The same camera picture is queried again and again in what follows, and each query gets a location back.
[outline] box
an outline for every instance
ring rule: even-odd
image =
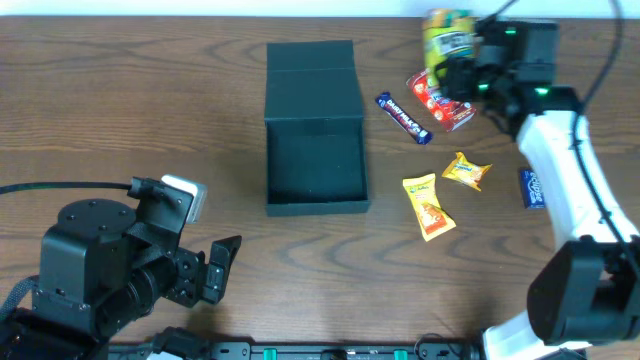
[[[369,208],[351,41],[267,45],[267,214]]]

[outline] red candy package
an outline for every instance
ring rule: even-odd
[[[413,75],[407,80],[407,86],[447,132],[466,123],[476,113],[476,108],[470,103],[461,103],[443,97],[440,88],[435,85],[435,81],[431,80],[428,69]]]

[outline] blue candy bar wrapper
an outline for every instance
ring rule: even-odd
[[[531,169],[520,170],[520,188],[526,209],[544,209],[544,196],[538,176]]]
[[[433,134],[425,130],[415,120],[409,116],[396,102],[391,98],[389,92],[383,92],[376,98],[376,103],[384,111],[395,120],[395,122],[402,126],[417,144],[426,145],[433,138]]]

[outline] green light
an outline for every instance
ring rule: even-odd
[[[548,88],[536,88],[536,92],[540,96],[545,96],[549,92],[549,89]]]

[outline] orange candy wrapper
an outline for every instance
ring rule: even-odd
[[[402,180],[402,186],[411,199],[425,241],[456,227],[453,219],[440,208],[435,185],[436,174]]]
[[[480,184],[480,180],[482,180],[484,174],[491,168],[491,164],[478,166],[469,162],[461,152],[457,152],[456,156],[456,159],[444,170],[442,176],[482,191],[478,184]]]

